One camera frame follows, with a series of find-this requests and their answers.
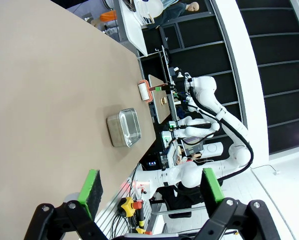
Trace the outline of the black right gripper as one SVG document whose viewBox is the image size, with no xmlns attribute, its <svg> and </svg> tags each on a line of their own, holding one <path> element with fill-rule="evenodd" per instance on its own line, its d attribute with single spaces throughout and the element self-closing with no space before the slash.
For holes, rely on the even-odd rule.
<svg viewBox="0 0 299 240">
<path fill-rule="evenodd" d="M 177 78 L 174 80 L 175 85 L 173 84 L 160 84 L 155 87 L 156 92 L 165 91 L 166 94 L 170 94 L 172 91 L 175 91 L 177 96 L 187 96 L 186 81 L 184 78 Z"/>
</svg>

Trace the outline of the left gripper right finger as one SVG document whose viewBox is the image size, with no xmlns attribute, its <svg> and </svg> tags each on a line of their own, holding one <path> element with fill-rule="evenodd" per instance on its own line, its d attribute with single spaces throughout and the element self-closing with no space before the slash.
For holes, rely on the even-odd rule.
<svg viewBox="0 0 299 240">
<path fill-rule="evenodd" d="M 224 197 L 211 168 L 202 170 L 200 192 L 209 219 L 195 235 L 195 240 L 220 240 L 227 230 L 236 230 L 243 240 L 278 240 L 280 235 L 272 215 L 262 200 L 243 204 Z"/>
</svg>

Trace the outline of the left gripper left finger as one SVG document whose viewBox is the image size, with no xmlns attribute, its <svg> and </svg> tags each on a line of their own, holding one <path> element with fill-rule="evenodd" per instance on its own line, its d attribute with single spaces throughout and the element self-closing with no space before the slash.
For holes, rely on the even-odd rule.
<svg viewBox="0 0 299 240">
<path fill-rule="evenodd" d="M 100 171 L 91 169 L 78 197 L 54 207 L 38 205 L 31 218 L 25 240 L 62 240 L 66 233 L 76 232 L 81 240 L 106 240 L 95 223 L 103 195 Z"/>
</svg>

